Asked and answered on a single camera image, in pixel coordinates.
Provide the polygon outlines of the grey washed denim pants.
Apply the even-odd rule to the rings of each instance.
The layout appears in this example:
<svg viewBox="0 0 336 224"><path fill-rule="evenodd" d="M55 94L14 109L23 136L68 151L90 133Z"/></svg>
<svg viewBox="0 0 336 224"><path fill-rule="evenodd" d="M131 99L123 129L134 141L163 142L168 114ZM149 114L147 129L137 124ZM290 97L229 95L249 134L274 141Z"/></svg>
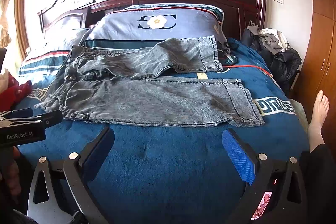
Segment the grey washed denim pants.
<svg viewBox="0 0 336 224"><path fill-rule="evenodd" d="M40 104L64 118L163 127L264 124L240 79L188 78L220 72L213 36L167 39L140 49L74 46Z"/></svg>

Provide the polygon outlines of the red cloth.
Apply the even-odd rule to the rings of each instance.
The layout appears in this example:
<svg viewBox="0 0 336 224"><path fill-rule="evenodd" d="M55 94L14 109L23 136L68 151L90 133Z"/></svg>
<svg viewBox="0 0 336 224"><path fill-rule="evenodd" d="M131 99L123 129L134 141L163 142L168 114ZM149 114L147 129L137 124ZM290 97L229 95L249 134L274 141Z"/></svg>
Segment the red cloth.
<svg viewBox="0 0 336 224"><path fill-rule="evenodd" d="M5 69L1 74L1 111L9 111L21 100L26 98L33 89L32 82L28 80L24 84L18 81Z"/></svg>

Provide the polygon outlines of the beige curtain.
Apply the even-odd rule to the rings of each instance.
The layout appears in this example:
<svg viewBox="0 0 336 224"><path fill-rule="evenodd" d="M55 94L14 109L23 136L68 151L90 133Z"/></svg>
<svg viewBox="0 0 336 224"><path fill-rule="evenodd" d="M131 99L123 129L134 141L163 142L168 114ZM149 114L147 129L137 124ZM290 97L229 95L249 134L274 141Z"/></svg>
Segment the beige curtain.
<svg viewBox="0 0 336 224"><path fill-rule="evenodd" d="M7 8L10 0L1 0L1 48L6 48L11 43L11 38L9 37L9 27L6 17Z"/></svg>

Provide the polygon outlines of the blue fleece deer blanket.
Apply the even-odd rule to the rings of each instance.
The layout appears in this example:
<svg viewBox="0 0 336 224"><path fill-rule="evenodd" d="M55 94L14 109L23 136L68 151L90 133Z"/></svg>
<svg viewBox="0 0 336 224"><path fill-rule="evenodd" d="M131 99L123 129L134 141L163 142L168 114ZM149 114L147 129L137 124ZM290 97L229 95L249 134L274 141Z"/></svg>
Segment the blue fleece deer blanket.
<svg viewBox="0 0 336 224"><path fill-rule="evenodd" d="M48 75L15 106L43 110L42 102L55 77ZM252 96L264 125L234 127L142 127L111 124L112 151L90 190L114 223L222 223L241 196L240 179L222 146L222 132L232 127L257 152L272 159L300 157L309 150L305 129L280 87L261 69L224 68L209 79L240 79ZM20 149L31 164L46 154L58 160L82 148L103 128L100 123L63 120L46 130L47 139Z"/></svg>

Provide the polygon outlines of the bare foot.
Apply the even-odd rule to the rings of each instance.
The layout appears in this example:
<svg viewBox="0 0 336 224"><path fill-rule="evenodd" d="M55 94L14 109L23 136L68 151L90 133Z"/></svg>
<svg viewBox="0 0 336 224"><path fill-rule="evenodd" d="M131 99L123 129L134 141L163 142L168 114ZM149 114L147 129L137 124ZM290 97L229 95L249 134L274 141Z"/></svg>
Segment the bare foot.
<svg viewBox="0 0 336 224"><path fill-rule="evenodd" d="M320 90L313 106L313 114L309 124L307 135L309 139L309 151L313 152L320 144L324 144L322 126L329 112L330 104L327 96Z"/></svg>

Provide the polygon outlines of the wooden wardrobe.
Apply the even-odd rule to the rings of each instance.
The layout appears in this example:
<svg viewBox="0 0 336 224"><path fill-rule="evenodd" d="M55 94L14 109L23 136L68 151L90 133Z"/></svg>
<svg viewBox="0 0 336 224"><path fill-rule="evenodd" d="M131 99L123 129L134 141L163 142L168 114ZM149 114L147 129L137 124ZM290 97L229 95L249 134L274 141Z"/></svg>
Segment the wooden wardrobe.
<svg viewBox="0 0 336 224"><path fill-rule="evenodd" d="M335 0L313 0L309 45L293 92L308 119L320 90L330 102L322 136L331 152L335 153Z"/></svg>

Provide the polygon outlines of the black jacket clothes pile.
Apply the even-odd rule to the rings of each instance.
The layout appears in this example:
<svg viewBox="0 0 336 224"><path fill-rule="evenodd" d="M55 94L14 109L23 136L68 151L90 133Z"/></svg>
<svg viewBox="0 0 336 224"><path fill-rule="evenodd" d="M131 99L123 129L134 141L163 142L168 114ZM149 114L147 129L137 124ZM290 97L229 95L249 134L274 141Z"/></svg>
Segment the black jacket clothes pile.
<svg viewBox="0 0 336 224"><path fill-rule="evenodd" d="M285 35L274 28L259 28L250 23L244 30L241 43L255 50L265 61L276 83L288 94L302 59Z"/></svg>

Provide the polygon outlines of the large grey-blue flower pillow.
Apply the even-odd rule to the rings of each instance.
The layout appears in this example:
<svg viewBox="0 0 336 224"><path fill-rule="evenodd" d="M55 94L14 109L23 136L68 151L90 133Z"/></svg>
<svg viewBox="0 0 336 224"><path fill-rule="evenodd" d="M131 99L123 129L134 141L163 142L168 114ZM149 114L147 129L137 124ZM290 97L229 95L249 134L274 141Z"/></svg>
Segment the large grey-blue flower pillow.
<svg viewBox="0 0 336 224"><path fill-rule="evenodd" d="M224 12L212 5L155 3L133 5L104 16L80 43L87 48L139 49L152 47L169 38L214 36L223 65L238 59L231 53L223 33Z"/></svg>

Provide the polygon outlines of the wooden window frame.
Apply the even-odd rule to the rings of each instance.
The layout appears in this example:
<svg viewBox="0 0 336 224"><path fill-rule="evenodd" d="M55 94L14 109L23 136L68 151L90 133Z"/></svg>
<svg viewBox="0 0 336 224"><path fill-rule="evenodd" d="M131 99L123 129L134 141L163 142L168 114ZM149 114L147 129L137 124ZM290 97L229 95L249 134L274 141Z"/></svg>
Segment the wooden window frame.
<svg viewBox="0 0 336 224"><path fill-rule="evenodd" d="M14 0L14 17L19 53L21 59L24 60L27 56L27 48L29 47L25 22L25 0Z"/></svg>

